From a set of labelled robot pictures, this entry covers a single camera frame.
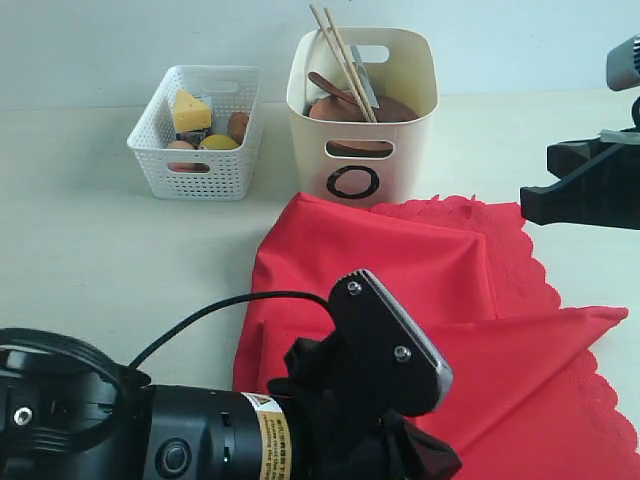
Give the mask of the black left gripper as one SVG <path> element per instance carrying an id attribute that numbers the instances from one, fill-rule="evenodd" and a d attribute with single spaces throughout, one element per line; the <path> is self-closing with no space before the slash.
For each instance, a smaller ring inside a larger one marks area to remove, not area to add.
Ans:
<path id="1" fill-rule="evenodd" d="M 287 374 L 268 383 L 292 438 L 294 479 L 451 479 L 455 450 L 391 408 L 364 378 L 337 333 L 298 338 L 284 356 Z"/>

